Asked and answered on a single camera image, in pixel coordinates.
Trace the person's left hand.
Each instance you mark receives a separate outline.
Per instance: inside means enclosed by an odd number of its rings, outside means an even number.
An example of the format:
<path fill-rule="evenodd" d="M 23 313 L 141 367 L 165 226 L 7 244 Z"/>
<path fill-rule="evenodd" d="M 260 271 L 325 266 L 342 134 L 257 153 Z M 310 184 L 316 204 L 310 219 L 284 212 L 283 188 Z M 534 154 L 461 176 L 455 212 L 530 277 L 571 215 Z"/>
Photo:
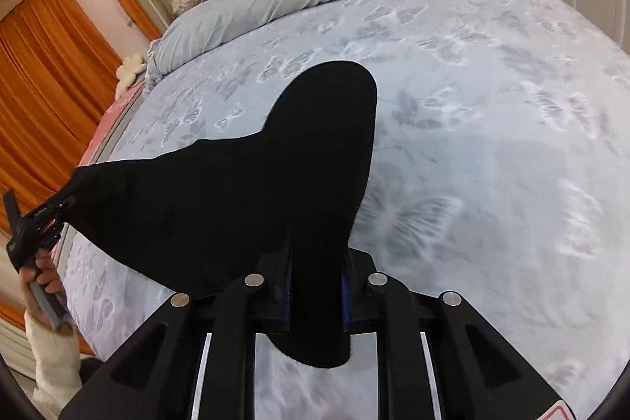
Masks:
<path fill-rule="evenodd" d="M 38 250 L 33 265 L 25 265 L 19 270 L 19 281 L 27 311 L 33 319 L 50 329 L 50 322 L 30 289 L 31 283 L 38 283 L 47 293 L 55 295 L 63 305 L 66 304 L 65 289 L 48 250 Z"/>

